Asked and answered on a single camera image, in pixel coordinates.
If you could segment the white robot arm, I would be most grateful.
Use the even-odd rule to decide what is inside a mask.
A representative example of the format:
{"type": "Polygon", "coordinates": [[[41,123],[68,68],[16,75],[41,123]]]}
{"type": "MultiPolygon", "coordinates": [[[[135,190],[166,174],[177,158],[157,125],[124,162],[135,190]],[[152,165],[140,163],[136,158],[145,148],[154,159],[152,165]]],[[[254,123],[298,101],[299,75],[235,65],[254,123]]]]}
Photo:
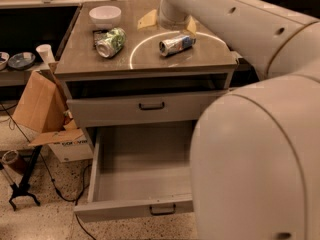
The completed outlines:
{"type": "Polygon", "coordinates": [[[239,52],[258,82],[212,103],[190,149],[199,240],[320,240],[320,22],[260,0],[162,0],[239,52]]]}

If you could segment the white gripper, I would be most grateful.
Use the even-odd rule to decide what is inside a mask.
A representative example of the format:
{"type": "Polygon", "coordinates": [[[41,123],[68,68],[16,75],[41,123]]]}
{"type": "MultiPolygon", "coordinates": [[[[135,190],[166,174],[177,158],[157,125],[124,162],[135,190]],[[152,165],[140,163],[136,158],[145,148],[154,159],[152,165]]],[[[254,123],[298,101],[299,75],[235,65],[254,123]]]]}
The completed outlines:
{"type": "Polygon", "coordinates": [[[158,24],[168,30],[186,30],[196,35],[197,26],[193,18],[175,6],[171,5],[166,0],[160,2],[158,10],[154,9],[145,14],[138,20],[137,29],[142,30],[144,28],[153,27],[158,24]]]}

